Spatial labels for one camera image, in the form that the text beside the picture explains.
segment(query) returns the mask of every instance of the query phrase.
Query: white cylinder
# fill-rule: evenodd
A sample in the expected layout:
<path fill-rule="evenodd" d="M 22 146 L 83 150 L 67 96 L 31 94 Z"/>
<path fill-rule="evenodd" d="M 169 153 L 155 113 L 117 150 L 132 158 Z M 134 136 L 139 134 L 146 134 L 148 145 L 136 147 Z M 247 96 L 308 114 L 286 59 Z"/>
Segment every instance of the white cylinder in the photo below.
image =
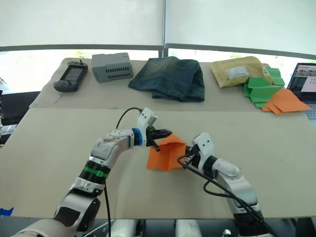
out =
<path fill-rule="evenodd" d="M 202 237 L 196 220 L 177 220 L 176 237 Z"/>
<path fill-rule="evenodd" d="M 135 237 L 136 225 L 137 220 L 115 220 L 111 226 L 111 237 Z"/>

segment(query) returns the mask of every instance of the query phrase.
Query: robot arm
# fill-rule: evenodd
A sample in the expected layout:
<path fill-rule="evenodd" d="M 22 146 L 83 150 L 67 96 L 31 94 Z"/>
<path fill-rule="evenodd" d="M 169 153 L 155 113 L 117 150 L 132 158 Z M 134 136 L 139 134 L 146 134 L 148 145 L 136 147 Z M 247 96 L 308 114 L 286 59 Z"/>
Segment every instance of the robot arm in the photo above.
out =
<path fill-rule="evenodd" d="M 184 164 L 192 164 L 200 173 L 214 179 L 220 185 L 244 200 L 258 216 L 263 218 L 257 197 L 245 179 L 242 169 L 227 160 L 216 158 L 214 144 L 206 132 L 193 139 L 193 147 L 188 151 L 189 157 Z M 233 198 L 227 198 L 230 210 L 234 215 L 239 236 L 272 237 L 262 222 L 255 220 L 240 203 Z"/>
<path fill-rule="evenodd" d="M 95 219 L 100 207 L 98 196 L 119 155 L 134 146 L 154 146 L 155 139 L 171 134 L 166 129 L 155 130 L 157 116 L 145 108 L 132 129 L 115 129 L 98 139 L 81 174 L 57 207 L 53 219 L 42 219 L 21 230 L 14 237 L 71 237 L 77 231 L 85 232 Z"/>

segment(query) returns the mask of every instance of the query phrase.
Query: green band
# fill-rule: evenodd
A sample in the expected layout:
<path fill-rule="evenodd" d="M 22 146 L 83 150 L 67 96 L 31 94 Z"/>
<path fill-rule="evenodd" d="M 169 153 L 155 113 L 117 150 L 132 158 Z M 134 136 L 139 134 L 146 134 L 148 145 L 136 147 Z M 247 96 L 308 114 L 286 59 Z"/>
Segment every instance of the green band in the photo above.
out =
<path fill-rule="evenodd" d="M 87 171 L 89 173 L 95 174 L 98 177 L 105 177 L 106 178 L 108 176 L 108 174 L 103 173 L 101 170 L 95 170 L 95 169 L 91 169 L 89 167 L 85 167 L 83 170 Z"/>

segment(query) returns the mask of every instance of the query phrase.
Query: orange paper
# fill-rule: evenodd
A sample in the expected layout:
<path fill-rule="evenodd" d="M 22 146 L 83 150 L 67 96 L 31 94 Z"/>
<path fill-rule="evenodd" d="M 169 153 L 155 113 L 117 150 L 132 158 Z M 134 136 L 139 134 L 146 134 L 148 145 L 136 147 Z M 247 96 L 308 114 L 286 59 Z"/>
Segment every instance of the orange paper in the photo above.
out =
<path fill-rule="evenodd" d="M 276 115 L 279 115 L 279 114 L 283 114 L 283 112 L 277 107 L 275 106 L 273 103 L 271 103 L 270 101 L 269 102 L 266 102 L 265 103 L 268 108 L 273 112 L 275 113 Z"/>
<path fill-rule="evenodd" d="M 279 90 L 271 97 L 269 103 L 273 103 L 283 113 L 311 109 L 307 104 L 300 101 L 290 90 Z"/>
<path fill-rule="evenodd" d="M 264 112 L 271 112 L 271 110 L 267 107 L 261 107 L 262 111 Z"/>
<path fill-rule="evenodd" d="M 171 134 L 158 142 L 160 151 L 156 152 L 154 147 L 150 147 L 147 161 L 147 169 L 159 169 L 170 171 L 175 168 L 181 168 L 177 158 L 183 156 L 186 152 L 186 143 L 176 135 Z"/>

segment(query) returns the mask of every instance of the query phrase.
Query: gray device with vents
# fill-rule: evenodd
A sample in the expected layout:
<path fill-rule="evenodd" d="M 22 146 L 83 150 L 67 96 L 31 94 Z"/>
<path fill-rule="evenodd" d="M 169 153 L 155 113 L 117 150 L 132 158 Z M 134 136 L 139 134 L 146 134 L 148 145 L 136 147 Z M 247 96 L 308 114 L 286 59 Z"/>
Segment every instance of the gray device with vents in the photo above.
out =
<path fill-rule="evenodd" d="M 92 72 L 98 82 L 133 77 L 128 53 L 94 54 L 92 56 Z"/>

